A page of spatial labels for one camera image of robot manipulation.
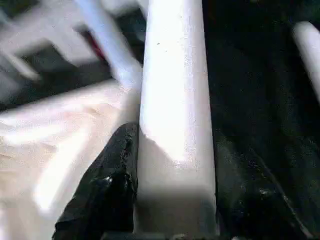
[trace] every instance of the white surface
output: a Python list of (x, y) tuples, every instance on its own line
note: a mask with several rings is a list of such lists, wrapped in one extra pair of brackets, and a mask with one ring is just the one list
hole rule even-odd
[(202, 3), (151, 0), (147, 19), (136, 231), (212, 233), (215, 166)]
[(293, 34), (320, 103), (320, 32), (310, 22), (300, 22)]
[(51, 239), (127, 97), (104, 82), (0, 114), (1, 240)]

